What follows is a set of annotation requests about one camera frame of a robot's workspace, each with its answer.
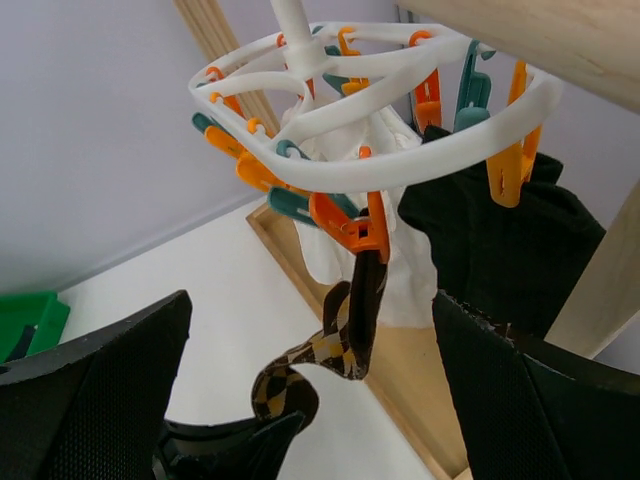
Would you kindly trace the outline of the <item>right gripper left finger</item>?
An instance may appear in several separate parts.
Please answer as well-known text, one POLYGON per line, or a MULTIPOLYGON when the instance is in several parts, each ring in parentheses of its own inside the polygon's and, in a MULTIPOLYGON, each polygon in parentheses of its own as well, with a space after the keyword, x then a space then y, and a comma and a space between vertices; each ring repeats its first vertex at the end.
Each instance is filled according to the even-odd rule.
POLYGON ((178 290, 2 364, 2 478, 151 478, 191 315, 189 294, 178 290))

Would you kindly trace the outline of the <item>white clip hanger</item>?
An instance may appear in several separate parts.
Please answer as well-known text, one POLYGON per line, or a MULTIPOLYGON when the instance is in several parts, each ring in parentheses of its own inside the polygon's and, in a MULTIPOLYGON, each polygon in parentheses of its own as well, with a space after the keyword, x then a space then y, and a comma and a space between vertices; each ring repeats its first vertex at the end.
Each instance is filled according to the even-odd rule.
POLYGON ((475 70, 490 48, 439 24, 310 23, 299 1, 272 5, 279 31, 196 73, 188 88, 237 143, 268 187, 302 195, 312 220, 352 253, 389 255, 385 191, 485 163, 492 200, 517 206, 533 171, 543 121, 561 81, 524 62, 506 107, 487 112, 488 77, 475 70), (420 121, 440 116, 439 69, 464 69, 455 132, 400 148, 408 126, 393 110, 416 93, 420 121))

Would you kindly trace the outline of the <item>dark navy sock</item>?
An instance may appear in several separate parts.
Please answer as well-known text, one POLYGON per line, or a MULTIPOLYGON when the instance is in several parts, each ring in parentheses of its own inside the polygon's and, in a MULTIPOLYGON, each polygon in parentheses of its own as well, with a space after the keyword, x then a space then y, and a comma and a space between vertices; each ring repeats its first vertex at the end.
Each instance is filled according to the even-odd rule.
POLYGON ((37 328, 35 326, 25 325, 18 341, 5 361, 11 362, 26 357, 36 331, 37 328))

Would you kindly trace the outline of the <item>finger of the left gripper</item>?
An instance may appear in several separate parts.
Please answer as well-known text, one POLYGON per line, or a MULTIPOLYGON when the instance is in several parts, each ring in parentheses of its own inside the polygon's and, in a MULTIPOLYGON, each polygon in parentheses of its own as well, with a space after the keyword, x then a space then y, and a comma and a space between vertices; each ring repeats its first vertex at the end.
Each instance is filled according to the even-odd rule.
POLYGON ((152 477, 276 479, 304 421, 301 412, 217 425, 166 420, 152 456, 152 477))

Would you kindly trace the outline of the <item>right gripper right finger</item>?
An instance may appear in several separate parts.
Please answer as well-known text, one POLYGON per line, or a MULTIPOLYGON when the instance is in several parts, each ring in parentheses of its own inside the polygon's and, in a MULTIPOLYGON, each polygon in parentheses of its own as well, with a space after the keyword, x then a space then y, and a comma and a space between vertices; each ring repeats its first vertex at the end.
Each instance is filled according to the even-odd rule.
POLYGON ((636 479, 639 377, 439 291, 436 341, 475 479, 636 479))

